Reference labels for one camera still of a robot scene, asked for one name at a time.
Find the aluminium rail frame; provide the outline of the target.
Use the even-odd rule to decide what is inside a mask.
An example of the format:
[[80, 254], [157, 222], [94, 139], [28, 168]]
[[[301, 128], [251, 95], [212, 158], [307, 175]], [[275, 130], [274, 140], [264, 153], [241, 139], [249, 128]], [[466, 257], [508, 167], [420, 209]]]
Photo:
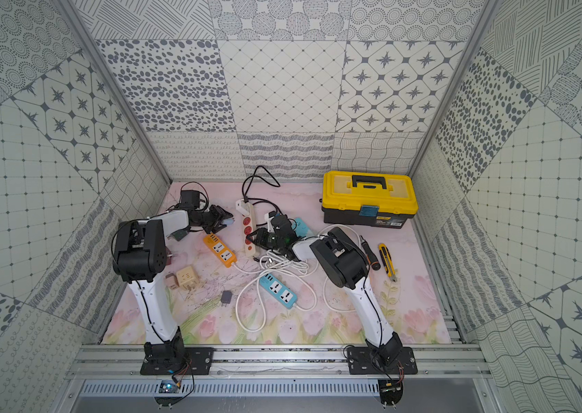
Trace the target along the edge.
[[[417, 372], [406, 379], [490, 379], [492, 373], [476, 344], [413, 344]], [[355, 362], [343, 345], [205, 345], [194, 348], [194, 360], [184, 379], [340, 379], [349, 377]], [[130, 380], [141, 377], [144, 349], [138, 345], [84, 345], [72, 362], [69, 379]]]

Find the blue power strip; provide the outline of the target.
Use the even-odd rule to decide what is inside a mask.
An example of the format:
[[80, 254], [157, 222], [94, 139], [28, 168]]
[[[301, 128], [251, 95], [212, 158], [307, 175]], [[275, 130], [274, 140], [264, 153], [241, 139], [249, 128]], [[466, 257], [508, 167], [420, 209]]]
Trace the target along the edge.
[[259, 285], [287, 309], [292, 309], [297, 302], [297, 295], [272, 274], [261, 277]]

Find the yellow utility knife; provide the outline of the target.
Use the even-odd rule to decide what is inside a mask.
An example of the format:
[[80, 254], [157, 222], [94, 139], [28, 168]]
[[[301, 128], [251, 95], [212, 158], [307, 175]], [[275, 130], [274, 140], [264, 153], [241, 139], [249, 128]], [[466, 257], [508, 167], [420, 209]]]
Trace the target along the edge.
[[394, 267], [394, 264], [392, 261], [392, 255], [391, 255], [388, 247], [385, 244], [379, 244], [378, 249], [379, 249], [381, 261], [383, 263], [383, 267], [385, 269], [385, 272], [387, 273], [387, 276], [390, 278], [390, 280], [392, 282], [396, 282], [398, 280], [397, 279], [397, 271], [395, 270], [395, 267]]

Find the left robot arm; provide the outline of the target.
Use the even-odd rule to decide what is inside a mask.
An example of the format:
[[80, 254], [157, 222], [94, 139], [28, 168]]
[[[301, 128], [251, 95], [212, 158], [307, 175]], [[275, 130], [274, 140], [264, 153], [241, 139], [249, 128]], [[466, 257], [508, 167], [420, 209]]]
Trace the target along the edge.
[[165, 292], [166, 242], [193, 228], [214, 235], [227, 227], [233, 214], [196, 190], [183, 190], [180, 201], [149, 218], [120, 223], [110, 244], [112, 265], [134, 292], [146, 326], [145, 348], [182, 354], [184, 343]]

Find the dark grey plug adapter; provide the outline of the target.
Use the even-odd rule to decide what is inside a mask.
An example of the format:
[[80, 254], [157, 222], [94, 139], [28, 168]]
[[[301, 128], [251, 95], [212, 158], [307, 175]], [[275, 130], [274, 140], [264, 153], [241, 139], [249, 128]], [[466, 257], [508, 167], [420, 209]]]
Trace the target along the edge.
[[229, 290], [223, 291], [220, 297], [220, 303], [222, 304], [222, 306], [229, 305], [232, 302], [232, 297], [233, 294], [231, 291]]

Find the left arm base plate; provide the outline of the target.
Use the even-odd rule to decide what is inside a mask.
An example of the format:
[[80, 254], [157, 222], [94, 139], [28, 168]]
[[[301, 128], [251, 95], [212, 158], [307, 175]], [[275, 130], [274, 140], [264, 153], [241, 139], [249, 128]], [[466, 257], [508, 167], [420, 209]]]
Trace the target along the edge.
[[186, 348], [182, 356], [170, 356], [163, 353], [146, 351], [145, 359], [139, 373], [144, 376], [181, 375], [192, 373], [195, 376], [207, 376], [213, 363], [215, 348]]

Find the green dragon cube socket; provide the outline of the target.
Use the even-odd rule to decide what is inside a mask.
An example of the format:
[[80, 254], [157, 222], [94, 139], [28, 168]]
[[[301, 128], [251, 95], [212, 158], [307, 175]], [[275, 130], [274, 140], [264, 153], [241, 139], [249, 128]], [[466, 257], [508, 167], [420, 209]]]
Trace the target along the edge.
[[189, 229], [187, 229], [187, 228], [179, 229], [179, 230], [176, 230], [175, 232], [172, 232], [169, 236], [169, 239], [173, 239], [177, 242], [180, 242], [185, 237], [187, 237], [187, 235], [189, 235]]

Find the cream power strip red sockets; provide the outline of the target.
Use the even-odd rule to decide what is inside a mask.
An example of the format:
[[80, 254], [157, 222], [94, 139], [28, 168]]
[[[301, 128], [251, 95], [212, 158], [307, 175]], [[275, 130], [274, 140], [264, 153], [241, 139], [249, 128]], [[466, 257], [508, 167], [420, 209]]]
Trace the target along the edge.
[[242, 227], [244, 233], [244, 254], [248, 258], [255, 258], [258, 254], [257, 247], [247, 239], [256, 230], [256, 215], [254, 206], [244, 199], [236, 201], [236, 209], [242, 215]]

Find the pink dual USB charger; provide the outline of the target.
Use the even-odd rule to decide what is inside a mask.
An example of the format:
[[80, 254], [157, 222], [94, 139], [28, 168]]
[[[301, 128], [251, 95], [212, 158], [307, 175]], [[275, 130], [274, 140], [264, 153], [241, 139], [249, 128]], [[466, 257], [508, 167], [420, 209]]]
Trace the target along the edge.
[[177, 288], [179, 288], [179, 284], [178, 284], [178, 280], [175, 274], [168, 274], [165, 275], [165, 285], [170, 289], [170, 290], [176, 290]]

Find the teal power strip base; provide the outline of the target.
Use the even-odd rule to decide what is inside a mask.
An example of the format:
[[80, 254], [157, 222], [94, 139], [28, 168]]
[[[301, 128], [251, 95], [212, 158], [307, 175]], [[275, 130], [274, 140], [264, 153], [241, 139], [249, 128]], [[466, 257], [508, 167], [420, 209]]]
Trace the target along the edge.
[[300, 217], [291, 219], [293, 224], [294, 232], [298, 237], [314, 237], [314, 232], [309, 228], [308, 225]]

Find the orange power strip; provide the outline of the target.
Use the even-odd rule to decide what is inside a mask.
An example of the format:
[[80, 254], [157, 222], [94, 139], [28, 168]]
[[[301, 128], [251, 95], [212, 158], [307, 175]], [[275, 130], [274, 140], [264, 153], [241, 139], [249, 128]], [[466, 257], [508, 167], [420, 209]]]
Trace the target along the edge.
[[210, 251], [220, 260], [226, 267], [230, 268], [237, 262], [235, 254], [222, 242], [222, 240], [215, 234], [208, 234], [204, 237], [203, 243]]

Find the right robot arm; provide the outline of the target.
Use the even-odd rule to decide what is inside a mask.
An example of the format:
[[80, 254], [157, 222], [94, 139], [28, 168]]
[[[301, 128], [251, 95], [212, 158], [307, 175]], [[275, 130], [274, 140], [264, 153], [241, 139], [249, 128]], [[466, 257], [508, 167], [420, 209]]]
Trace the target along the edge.
[[362, 238], [351, 239], [345, 229], [343, 225], [332, 225], [323, 234], [299, 237], [289, 218], [277, 215], [273, 218], [271, 232], [258, 228], [246, 234], [245, 240], [296, 263], [317, 260], [327, 279], [335, 287], [343, 288], [350, 297], [373, 359], [389, 366], [400, 355], [403, 344], [375, 299], [369, 280], [373, 262]]

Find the black red screwdriver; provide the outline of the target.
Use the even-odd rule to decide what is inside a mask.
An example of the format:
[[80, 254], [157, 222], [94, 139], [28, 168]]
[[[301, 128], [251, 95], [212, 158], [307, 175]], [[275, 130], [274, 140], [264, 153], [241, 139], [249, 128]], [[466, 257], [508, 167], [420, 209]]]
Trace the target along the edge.
[[371, 269], [373, 271], [378, 271], [381, 268], [381, 264], [380, 264], [380, 260], [379, 258], [373, 253], [373, 250], [371, 249], [368, 241], [366, 241], [366, 239], [364, 239], [363, 236], [360, 237], [360, 241], [361, 241], [361, 247], [363, 248], [368, 263], [371, 267]]

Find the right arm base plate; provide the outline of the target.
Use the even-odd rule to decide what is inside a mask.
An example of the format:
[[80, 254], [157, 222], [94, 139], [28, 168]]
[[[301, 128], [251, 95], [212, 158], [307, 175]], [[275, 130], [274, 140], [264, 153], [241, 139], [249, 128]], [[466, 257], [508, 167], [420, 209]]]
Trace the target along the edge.
[[416, 357], [410, 347], [402, 347], [390, 361], [386, 361], [369, 347], [347, 345], [342, 352], [351, 375], [388, 374], [392, 376], [401, 373], [410, 375], [418, 373]]

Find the yellow black toolbox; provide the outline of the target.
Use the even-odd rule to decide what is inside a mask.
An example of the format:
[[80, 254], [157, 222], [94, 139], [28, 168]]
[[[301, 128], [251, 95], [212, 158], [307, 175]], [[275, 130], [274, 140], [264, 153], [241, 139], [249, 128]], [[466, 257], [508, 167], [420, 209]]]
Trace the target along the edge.
[[324, 175], [327, 224], [401, 228], [419, 206], [408, 176], [332, 170]]

